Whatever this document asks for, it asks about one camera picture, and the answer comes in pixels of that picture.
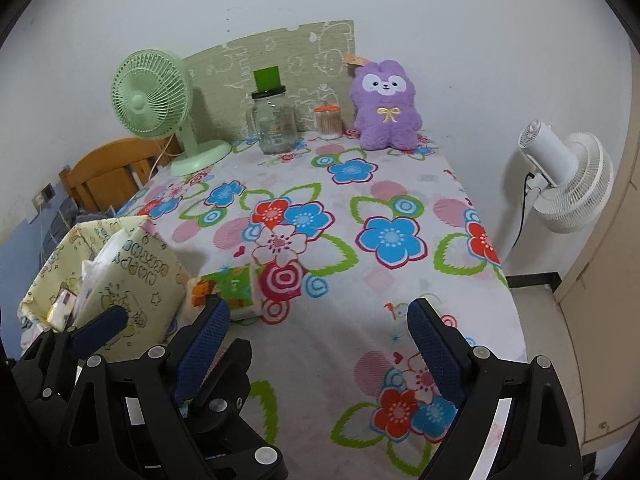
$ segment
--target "green fan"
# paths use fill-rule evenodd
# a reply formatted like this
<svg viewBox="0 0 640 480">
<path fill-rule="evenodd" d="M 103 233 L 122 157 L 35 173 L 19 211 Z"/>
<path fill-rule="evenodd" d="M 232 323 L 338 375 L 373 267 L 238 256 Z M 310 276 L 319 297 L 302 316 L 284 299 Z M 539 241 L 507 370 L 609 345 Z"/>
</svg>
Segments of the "green fan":
<svg viewBox="0 0 640 480">
<path fill-rule="evenodd" d="M 113 78 L 111 103 L 122 125 L 141 139 L 178 136 L 184 153 L 172 162 L 172 175 L 200 171 L 231 151 L 224 140 L 196 140 L 193 83 L 184 62 L 172 54 L 140 50 L 127 57 Z"/>
</svg>

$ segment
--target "white fan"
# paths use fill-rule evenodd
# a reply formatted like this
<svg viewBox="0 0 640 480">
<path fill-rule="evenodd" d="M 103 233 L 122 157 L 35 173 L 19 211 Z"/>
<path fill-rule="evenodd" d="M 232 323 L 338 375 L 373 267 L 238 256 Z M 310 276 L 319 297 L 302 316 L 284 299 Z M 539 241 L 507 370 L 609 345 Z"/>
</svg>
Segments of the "white fan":
<svg viewBox="0 0 640 480">
<path fill-rule="evenodd" d="M 573 233 L 597 218 L 611 195 L 615 175 L 595 135 L 571 134 L 562 142 L 548 124 L 536 120 L 520 134 L 518 145 L 540 170 L 527 180 L 519 231 L 532 208 L 555 233 Z M 513 232 L 505 237 L 498 249 L 501 260 L 518 236 Z"/>
</svg>

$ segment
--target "wooden chair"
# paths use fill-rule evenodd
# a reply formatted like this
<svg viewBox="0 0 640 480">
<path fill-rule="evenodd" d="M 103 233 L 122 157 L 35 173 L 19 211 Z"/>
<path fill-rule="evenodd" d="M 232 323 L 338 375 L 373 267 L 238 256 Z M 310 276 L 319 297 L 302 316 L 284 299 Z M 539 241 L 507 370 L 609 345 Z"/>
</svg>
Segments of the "wooden chair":
<svg viewBox="0 0 640 480">
<path fill-rule="evenodd" d="M 151 178 L 153 163 L 162 152 L 166 140 L 158 142 L 131 137 L 105 144 L 85 156 L 72 170 L 60 172 L 60 180 L 70 197 L 88 211 L 117 211 L 138 192 L 135 173 L 142 185 Z M 167 153 L 180 153 L 175 137 Z M 163 155 L 158 166 L 171 163 Z"/>
</svg>

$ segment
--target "green fan base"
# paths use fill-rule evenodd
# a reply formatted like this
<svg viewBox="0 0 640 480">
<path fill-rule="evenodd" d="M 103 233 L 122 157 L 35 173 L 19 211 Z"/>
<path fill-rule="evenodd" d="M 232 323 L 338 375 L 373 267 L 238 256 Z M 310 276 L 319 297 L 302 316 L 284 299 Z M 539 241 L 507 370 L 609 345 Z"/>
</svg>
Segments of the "green fan base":
<svg viewBox="0 0 640 480">
<path fill-rule="evenodd" d="M 173 176 L 185 176 L 203 170 L 211 164 L 222 160 L 231 152 L 231 145 L 224 140 L 210 140 L 198 144 L 198 154 L 187 156 L 183 153 L 171 163 L 170 173 Z"/>
</svg>

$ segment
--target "floral tablecloth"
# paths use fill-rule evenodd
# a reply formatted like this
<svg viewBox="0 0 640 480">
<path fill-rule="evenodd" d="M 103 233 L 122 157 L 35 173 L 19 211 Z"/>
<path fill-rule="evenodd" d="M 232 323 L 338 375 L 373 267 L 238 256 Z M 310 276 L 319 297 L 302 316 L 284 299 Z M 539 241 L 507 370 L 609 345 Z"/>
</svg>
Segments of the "floral tablecloth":
<svg viewBox="0 0 640 480">
<path fill-rule="evenodd" d="M 495 251 L 437 147 L 421 136 L 414 152 L 364 152 L 357 136 L 307 134 L 277 156 L 236 143 L 199 173 L 159 173 L 120 212 L 149 215 L 192 274 L 260 269 L 262 315 L 234 323 L 223 346 L 251 341 L 242 416 L 294 480 L 410 478 L 428 464 L 456 410 L 409 336 L 411 300 L 427 298 L 472 345 L 526 357 Z"/>
</svg>

